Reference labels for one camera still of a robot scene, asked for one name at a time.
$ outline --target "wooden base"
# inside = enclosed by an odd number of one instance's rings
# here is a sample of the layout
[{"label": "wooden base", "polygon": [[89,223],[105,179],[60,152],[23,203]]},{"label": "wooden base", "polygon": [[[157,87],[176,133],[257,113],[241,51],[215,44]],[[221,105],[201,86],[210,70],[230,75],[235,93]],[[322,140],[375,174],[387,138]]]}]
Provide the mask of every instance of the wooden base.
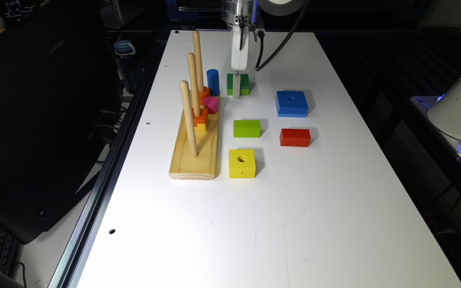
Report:
[{"label": "wooden base", "polygon": [[219,112],[208,114],[207,117],[209,118],[207,131],[195,131],[198,156],[193,158],[190,154],[186,123],[184,114],[182,114],[170,164],[169,175],[171,178],[211,180],[216,176]]}]

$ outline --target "pink block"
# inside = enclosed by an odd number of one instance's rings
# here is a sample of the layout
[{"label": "pink block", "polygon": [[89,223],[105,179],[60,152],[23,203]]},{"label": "pink block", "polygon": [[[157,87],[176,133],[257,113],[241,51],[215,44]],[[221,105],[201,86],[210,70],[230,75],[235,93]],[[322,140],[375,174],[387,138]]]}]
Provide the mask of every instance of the pink block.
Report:
[{"label": "pink block", "polygon": [[218,112],[218,99],[216,97],[204,98],[204,109],[207,109],[209,114]]}]

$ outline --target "white table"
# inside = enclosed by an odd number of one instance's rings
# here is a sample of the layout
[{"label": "white table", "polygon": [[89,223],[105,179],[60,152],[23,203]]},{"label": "white table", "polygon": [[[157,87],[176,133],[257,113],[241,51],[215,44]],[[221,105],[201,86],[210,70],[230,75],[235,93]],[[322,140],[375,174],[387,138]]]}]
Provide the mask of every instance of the white table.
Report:
[{"label": "white table", "polygon": [[[284,35],[267,34],[263,59]],[[172,32],[78,287],[461,287],[313,34],[258,73],[252,43],[240,99],[226,96],[230,32],[200,38],[222,91],[217,178],[168,177],[194,49]],[[307,117],[278,118],[277,90],[303,91]],[[261,137],[233,138],[241,119]],[[310,129],[310,146],[281,147],[282,128]],[[232,149],[255,150],[256,178],[229,179]]]}]

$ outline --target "colorful block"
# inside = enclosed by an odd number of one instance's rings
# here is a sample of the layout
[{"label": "colorful block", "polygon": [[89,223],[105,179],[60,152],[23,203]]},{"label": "colorful block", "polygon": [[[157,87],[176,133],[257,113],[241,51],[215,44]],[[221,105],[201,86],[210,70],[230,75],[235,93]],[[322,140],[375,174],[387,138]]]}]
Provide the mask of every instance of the colorful block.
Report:
[{"label": "colorful block", "polygon": [[200,110],[200,116],[196,117],[193,113],[193,124],[196,131],[206,131],[207,128],[207,109]]},{"label": "colorful block", "polygon": [[258,138],[261,135],[259,120],[234,120],[235,138]]},{"label": "colorful block", "polygon": [[200,103],[200,106],[203,108],[204,107],[204,99],[210,97],[210,91],[209,88],[204,86],[204,91],[203,92],[198,92],[198,103]]},{"label": "colorful block", "polygon": [[255,178],[253,150],[229,150],[229,178]]},{"label": "colorful block", "polygon": [[207,125],[206,124],[197,124],[197,126],[195,126],[193,128],[195,131],[207,131]]},{"label": "colorful block", "polygon": [[311,132],[308,129],[282,129],[280,146],[308,147],[311,143]]},{"label": "colorful block", "polygon": [[216,97],[205,98],[204,109],[207,109],[207,113],[209,114],[218,112],[218,99]]},{"label": "colorful block", "polygon": [[[233,74],[227,75],[227,95],[232,95],[232,83],[234,82],[233,77]],[[250,95],[250,79],[248,78],[248,74],[241,74],[241,83],[239,85],[239,88],[240,95]]]},{"label": "colorful block", "polygon": [[210,69],[207,71],[207,86],[209,87],[211,96],[220,95],[220,79],[216,69]]},{"label": "colorful block", "polygon": [[302,91],[277,91],[275,105],[279,117],[304,118],[309,110]]}]

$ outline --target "green block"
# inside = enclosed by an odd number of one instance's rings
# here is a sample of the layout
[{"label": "green block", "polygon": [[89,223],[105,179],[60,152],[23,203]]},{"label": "green block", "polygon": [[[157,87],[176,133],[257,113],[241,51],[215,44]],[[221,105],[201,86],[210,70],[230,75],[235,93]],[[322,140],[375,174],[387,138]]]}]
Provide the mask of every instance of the green block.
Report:
[{"label": "green block", "polygon": [[[234,75],[227,75],[227,95],[232,95],[232,83],[234,82]],[[243,96],[250,95],[250,79],[248,74],[241,74],[241,83],[239,83],[239,94]]]},{"label": "green block", "polygon": [[261,122],[259,120],[234,120],[235,138],[259,138]]}]

